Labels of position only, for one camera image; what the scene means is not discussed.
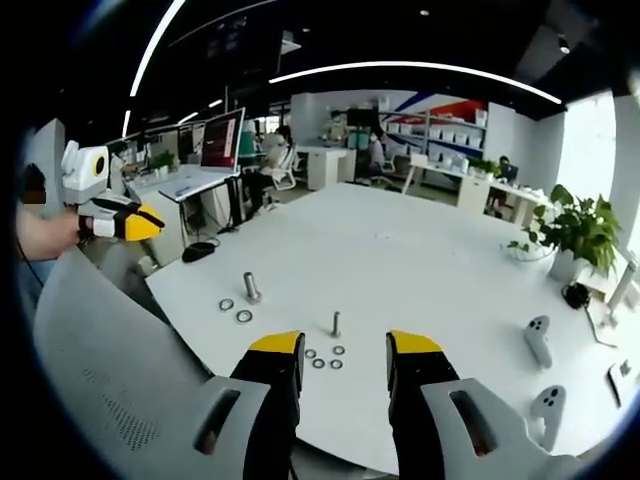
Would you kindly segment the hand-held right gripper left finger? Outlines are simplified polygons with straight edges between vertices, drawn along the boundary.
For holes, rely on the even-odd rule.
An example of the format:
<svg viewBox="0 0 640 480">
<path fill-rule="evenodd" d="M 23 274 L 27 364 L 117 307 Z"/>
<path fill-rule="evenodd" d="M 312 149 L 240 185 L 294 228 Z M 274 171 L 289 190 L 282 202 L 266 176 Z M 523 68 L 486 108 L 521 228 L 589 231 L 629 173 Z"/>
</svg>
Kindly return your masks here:
<svg viewBox="0 0 640 480">
<path fill-rule="evenodd" d="M 194 448 L 229 463 L 228 479 L 295 479 L 305 335 L 270 334 L 250 345 L 199 428 Z"/>
</svg>

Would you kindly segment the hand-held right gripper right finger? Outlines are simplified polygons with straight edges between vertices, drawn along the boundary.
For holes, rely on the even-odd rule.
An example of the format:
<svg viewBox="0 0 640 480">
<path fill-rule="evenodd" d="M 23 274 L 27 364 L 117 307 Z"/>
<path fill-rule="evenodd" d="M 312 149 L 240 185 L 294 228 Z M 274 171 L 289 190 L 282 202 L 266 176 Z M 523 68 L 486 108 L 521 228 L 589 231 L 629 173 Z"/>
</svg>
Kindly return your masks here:
<svg viewBox="0 0 640 480">
<path fill-rule="evenodd" d="M 389 423 L 401 479 L 523 479 L 523 419 L 479 381 L 459 377 L 428 337 L 386 334 Z"/>
</svg>

